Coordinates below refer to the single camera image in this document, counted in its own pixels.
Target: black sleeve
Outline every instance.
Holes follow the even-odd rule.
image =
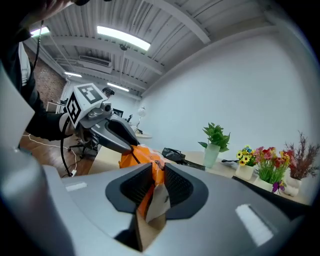
[[[61,140],[67,137],[60,131],[59,127],[59,120],[63,114],[48,113],[46,111],[36,89],[36,81],[33,74],[31,74],[28,83],[22,87],[21,95],[35,112],[26,128],[28,133],[49,141]]]

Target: fluorescent light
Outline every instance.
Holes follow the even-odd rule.
[[[103,35],[110,36],[110,37],[113,37],[113,38],[121,39],[123,41],[127,41],[130,44],[138,46],[138,47],[140,47],[140,48],[142,48],[142,49],[144,49],[146,51],[150,47],[150,43],[148,43],[146,41],[143,41],[140,38],[137,38],[137,37],[135,37],[133,35],[121,32],[119,30],[115,30],[115,29],[112,29],[112,28],[104,27],[104,26],[97,26],[96,29],[97,29],[97,32],[99,34],[103,34]]]
[[[115,84],[109,83],[109,82],[107,82],[106,84],[107,84],[108,86],[113,86],[113,87],[118,88],[118,89],[120,89],[120,90],[124,90],[124,91],[126,91],[126,92],[129,92],[128,89],[123,88],[123,87],[121,87],[121,86],[119,86],[119,85],[115,85]]]
[[[44,26],[44,27],[42,28],[42,30],[41,30],[41,35],[42,35],[42,34],[49,33],[49,32],[50,32],[49,29],[48,29],[46,26]],[[32,34],[32,38],[33,38],[33,37],[36,37],[36,36],[39,36],[39,34],[40,34],[40,28],[37,29],[37,30],[34,30],[34,31],[30,32],[30,33]]]
[[[70,73],[70,72],[64,72],[66,75],[69,75],[69,76],[75,76],[75,77],[79,77],[79,78],[82,78],[82,75],[80,74],[75,74],[75,73]]]

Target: orange bag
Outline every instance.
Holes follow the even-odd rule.
[[[165,159],[162,154],[147,147],[146,145],[132,147],[132,153],[121,156],[121,161],[119,162],[120,168],[138,165],[137,160],[141,164],[152,163],[152,177],[154,185],[157,186],[158,184],[163,184],[165,182],[165,174],[162,169],[164,168],[165,163],[170,163],[170,161]]]

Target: ceiling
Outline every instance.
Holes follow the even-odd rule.
[[[50,34],[41,37],[40,58],[46,54],[62,71],[99,83],[110,81],[140,96],[205,46],[269,23],[254,0],[91,0],[84,6],[69,6],[45,20],[44,25]],[[145,51],[126,43],[124,53],[120,44],[125,42],[98,34],[98,25],[129,33],[151,46]],[[36,40],[29,41],[27,46],[33,44],[34,50]],[[79,56],[110,61],[112,71],[108,74],[83,67],[77,61]]]

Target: potted plant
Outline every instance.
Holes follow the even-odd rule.
[[[229,135],[223,135],[223,128],[220,125],[208,123],[208,127],[203,128],[206,135],[208,135],[208,143],[198,142],[201,146],[205,148],[204,150],[204,162],[203,165],[208,168],[214,166],[219,152],[225,152],[229,149],[227,144],[229,144]]]
[[[252,150],[249,145],[245,145],[242,150],[238,151],[236,157],[239,159],[239,165],[235,171],[236,176],[247,181],[251,179],[256,165],[254,153],[255,150]]]
[[[315,166],[315,158],[319,153],[320,145],[309,144],[307,147],[307,138],[300,132],[299,147],[295,148],[294,144],[287,144],[288,150],[293,152],[291,156],[290,175],[287,175],[284,193],[295,197],[302,183],[302,179],[311,175],[316,176],[316,171],[320,170],[320,166]]]
[[[253,153],[257,162],[258,177],[254,181],[254,185],[265,189],[269,192],[273,191],[274,184],[280,184],[286,169],[291,163],[291,150],[281,151],[281,157],[277,156],[276,148],[259,147]]]

